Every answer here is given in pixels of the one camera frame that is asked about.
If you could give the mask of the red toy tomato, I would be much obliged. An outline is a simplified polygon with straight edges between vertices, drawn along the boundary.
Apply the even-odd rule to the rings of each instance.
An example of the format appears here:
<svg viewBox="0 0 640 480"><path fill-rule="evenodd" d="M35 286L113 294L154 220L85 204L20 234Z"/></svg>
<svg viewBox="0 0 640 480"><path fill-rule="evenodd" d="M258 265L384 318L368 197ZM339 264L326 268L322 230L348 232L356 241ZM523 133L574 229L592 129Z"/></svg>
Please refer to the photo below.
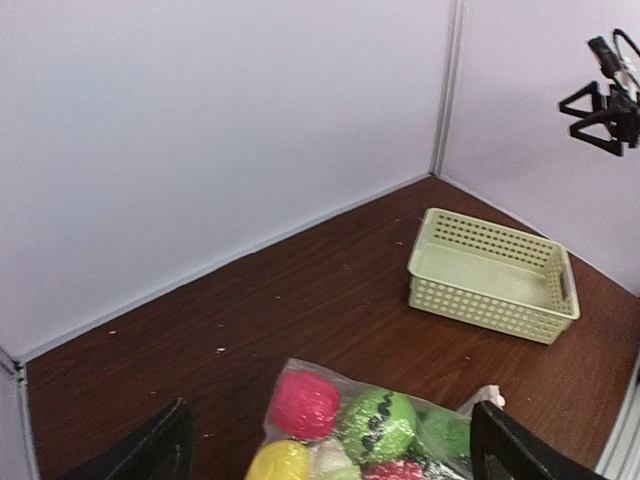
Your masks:
<svg viewBox="0 0 640 480"><path fill-rule="evenodd" d="M278 382L269 415L275 426L301 440L320 440L331 434L340 407L339 390L307 372L290 372Z"/></svg>
<svg viewBox="0 0 640 480"><path fill-rule="evenodd" d="M365 480L424 480L420 464L409 460L396 460L363 469Z"/></svg>

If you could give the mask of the clear zip top bag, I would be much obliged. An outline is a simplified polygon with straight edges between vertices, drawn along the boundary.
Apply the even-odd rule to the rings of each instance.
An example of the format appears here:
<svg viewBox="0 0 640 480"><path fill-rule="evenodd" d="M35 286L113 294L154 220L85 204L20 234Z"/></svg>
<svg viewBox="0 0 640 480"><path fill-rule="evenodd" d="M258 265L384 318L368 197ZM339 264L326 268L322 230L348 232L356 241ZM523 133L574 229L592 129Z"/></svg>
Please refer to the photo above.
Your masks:
<svg viewBox="0 0 640 480"><path fill-rule="evenodd" d="M496 385L462 407L358 382L288 360L272 391L249 479L470 479L471 410L502 408Z"/></svg>

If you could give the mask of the aluminium corner post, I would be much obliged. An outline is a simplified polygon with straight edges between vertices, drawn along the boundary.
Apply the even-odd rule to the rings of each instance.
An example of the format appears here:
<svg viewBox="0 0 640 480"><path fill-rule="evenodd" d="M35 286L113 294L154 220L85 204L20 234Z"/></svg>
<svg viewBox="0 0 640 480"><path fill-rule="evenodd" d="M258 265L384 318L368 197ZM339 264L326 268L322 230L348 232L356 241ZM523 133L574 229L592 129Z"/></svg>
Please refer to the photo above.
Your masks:
<svg viewBox="0 0 640 480"><path fill-rule="evenodd" d="M460 67L460 52L466 10L466 1L450 1L444 70L429 169L429 174L436 178L439 178L442 174L446 156L447 142L453 114L453 103L456 94L457 77Z"/></svg>
<svg viewBox="0 0 640 480"><path fill-rule="evenodd" d="M26 366L1 348L1 478L40 479Z"/></svg>

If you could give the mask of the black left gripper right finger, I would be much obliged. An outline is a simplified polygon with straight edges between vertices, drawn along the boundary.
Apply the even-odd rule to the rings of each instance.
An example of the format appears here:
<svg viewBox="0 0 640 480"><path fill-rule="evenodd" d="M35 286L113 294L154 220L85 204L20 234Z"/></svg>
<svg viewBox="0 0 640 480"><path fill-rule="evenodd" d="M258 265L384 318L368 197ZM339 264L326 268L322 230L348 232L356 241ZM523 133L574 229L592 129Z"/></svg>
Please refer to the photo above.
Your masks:
<svg viewBox="0 0 640 480"><path fill-rule="evenodd" d="M499 465L510 479L603 479L561 454L490 401L474 405L470 428L474 479L499 479Z"/></svg>

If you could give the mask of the green toy cabbage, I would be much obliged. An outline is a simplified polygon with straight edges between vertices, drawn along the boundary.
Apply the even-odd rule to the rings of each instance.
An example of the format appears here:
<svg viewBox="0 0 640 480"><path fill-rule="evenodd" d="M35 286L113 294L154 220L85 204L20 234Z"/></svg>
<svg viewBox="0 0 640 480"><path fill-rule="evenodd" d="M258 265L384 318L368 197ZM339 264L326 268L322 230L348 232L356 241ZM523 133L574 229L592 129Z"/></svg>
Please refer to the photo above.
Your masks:
<svg viewBox="0 0 640 480"><path fill-rule="evenodd" d="M335 433L354 463L377 465L406 453L416 424L417 414L406 395L377 388L359 395L339 413Z"/></svg>

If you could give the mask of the green toy pepper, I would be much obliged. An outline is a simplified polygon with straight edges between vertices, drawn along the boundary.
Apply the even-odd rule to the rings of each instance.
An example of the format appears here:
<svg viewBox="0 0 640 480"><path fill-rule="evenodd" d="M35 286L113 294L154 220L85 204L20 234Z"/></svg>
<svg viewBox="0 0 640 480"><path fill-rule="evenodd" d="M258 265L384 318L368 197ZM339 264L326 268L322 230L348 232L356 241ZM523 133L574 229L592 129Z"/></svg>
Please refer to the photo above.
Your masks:
<svg viewBox="0 0 640 480"><path fill-rule="evenodd" d="M470 456L469 422L442 408L419 413L413 448L432 460L466 459Z"/></svg>

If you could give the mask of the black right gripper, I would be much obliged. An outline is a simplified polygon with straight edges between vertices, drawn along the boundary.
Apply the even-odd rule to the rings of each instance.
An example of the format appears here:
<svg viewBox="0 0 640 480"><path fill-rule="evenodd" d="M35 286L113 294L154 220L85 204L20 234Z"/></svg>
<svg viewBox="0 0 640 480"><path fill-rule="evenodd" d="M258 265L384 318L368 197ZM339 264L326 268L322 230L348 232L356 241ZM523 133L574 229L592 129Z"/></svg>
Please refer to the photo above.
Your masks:
<svg viewBox="0 0 640 480"><path fill-rule="evenodd" d="M586 118L607 106L605 118ZM623 156L623 146L639 146L639 104L629 92L619 86L611 85L610 94L602 94L599 83L592 81L577 92L558 103L561 113L584 118L569 127L572 138L584 141L617 157ZM589 134L586 129L602 125L609 137L603 138Z"/></svg>

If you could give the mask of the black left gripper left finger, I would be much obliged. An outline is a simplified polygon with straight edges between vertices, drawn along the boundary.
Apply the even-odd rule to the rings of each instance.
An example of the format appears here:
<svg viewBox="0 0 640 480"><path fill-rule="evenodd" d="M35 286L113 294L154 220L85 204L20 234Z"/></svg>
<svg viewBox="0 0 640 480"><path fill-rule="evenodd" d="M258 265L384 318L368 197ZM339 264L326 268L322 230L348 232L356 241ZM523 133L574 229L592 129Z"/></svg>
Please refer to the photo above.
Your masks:
<svg viewBox="0 0 640 480"><path fill-rule="evenodd" d="M66 473L66 479L190 479L194 420L177 399L106 452Z"/></svg>

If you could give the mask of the pale green perforated basket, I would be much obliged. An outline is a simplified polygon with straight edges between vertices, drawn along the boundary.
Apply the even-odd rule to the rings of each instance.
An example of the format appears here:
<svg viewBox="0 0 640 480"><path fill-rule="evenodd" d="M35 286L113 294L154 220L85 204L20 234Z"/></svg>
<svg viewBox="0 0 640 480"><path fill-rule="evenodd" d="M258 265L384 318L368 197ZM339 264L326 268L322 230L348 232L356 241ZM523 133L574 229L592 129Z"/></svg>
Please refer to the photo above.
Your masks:
<svg viewBox="0 0 640 480"><path fill-rule="evenodd" d="M410 307L537 343L581 315L561 244L454 211L425 212L407 270Z"/></svg>

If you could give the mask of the aluminium left corner post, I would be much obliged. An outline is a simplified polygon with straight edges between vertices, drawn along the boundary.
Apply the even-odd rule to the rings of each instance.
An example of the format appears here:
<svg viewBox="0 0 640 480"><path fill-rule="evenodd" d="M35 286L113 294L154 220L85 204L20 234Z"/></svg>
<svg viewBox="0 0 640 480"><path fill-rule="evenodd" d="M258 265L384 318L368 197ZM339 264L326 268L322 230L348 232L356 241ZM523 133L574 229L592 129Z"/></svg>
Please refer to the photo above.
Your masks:
<svg viewBox="0 0 640 480"><path fill-rule="evenodd" d="M40 479L26 366L1 348L1 478Z"/></svg>

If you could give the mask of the white toy cauliflower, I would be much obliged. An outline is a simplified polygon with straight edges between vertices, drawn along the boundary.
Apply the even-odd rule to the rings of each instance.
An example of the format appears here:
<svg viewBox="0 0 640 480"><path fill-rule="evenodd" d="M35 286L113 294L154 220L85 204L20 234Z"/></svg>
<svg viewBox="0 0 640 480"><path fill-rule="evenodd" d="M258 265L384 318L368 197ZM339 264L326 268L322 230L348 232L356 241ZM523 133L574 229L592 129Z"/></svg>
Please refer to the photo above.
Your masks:
<svg viewBox="0 0 640 480"><path fill-rule="evenodd" d="M362 472L346 454L343 444L328 438L308 449L308 468L311 480L361 480Z"/></svg>

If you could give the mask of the aluminium right corner post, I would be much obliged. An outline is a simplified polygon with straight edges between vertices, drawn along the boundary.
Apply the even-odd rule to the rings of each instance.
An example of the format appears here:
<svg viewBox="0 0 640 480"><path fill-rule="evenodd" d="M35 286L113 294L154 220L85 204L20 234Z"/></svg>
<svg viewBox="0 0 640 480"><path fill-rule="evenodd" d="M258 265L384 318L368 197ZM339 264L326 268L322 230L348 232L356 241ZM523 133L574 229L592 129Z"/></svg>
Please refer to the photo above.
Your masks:
<svg viewBox="0 0 640 480"><path fill-rule="evenodd" d="M453 114L453 103L456 94L457 77L460 67L460 52L466 10L466 1L450 1L444 70L429 169L429 174L436 178L439 178L442 174L446 156L447 142Z"/></svg>

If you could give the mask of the yellow toy pepper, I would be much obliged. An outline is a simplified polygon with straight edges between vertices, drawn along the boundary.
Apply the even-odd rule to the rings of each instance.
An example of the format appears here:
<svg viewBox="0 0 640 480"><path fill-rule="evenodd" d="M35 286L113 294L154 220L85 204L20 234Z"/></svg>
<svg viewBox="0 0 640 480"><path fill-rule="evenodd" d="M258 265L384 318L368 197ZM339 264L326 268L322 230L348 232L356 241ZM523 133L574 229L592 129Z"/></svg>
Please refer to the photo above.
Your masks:
<svg viewBox="0 0 640 480"><path fill-rule="evenodd" d="M307 480L309 452L294 440L278 440L255 454L246 474L248 480Z"/></svg>

